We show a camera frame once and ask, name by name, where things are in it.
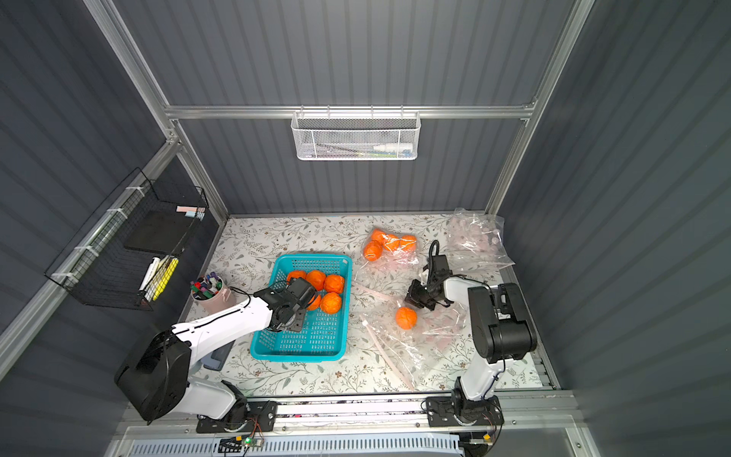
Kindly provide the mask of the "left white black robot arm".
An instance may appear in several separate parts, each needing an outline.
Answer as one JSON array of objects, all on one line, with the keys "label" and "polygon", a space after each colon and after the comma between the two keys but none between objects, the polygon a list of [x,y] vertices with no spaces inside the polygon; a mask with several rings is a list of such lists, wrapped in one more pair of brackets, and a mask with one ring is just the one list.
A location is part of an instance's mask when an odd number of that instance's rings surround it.
[{"label": "left white black robot arm", "polygon": [[169,329],[152,329],[135,343],[114,383],[149,423],[188,413],[233,427],[249,422],[246,396],[229,382],[193,375],[205,356],[256,331],[296,331],[317,291],[295,278],[283,288],[266,288],[244,302]]}]

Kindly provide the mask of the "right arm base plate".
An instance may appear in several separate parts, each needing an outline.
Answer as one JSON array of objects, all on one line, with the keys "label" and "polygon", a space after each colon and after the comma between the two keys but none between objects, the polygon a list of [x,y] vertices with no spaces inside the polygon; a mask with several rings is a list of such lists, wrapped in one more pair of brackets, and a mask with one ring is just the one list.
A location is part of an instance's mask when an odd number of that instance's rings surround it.
[{"label": "right arm base plate", "polygon": [[502,428],[504,415],[497,396],[472,401],[445,396],[431,396],[422,401],[430,428],[487,427]]}]

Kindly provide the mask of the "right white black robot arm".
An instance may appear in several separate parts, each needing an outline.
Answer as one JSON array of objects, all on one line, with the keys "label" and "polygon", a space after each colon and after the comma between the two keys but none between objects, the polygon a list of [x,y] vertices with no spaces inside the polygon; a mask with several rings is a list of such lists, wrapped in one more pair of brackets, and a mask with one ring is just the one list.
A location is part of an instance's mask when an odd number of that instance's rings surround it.
[{"label": "right white black robot arm", "polygon": [[426,282],[412,281],[405,302],[433,312],[439,305],[465,306],[476,350],[468,370],[457,379],[451,411],[466,416],[497,407],[494,389],[510,361],[536,350],[538,336],[521,288],[515,283],[492,287],[451,270],[440,243],[433,241],[426,257]]}]

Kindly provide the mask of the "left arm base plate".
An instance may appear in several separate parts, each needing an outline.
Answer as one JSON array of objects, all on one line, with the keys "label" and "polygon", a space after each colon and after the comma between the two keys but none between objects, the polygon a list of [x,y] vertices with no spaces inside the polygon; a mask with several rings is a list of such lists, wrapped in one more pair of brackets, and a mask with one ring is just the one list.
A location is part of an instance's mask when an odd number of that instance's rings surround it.
[{"label": "left arm base plate", "polygon": [[196,432],[211,433],[243,433],[269,432],[274,428],[279,404],[268,400],[262,402],[237,402],[223,419],[211,419],[199,415]]}]

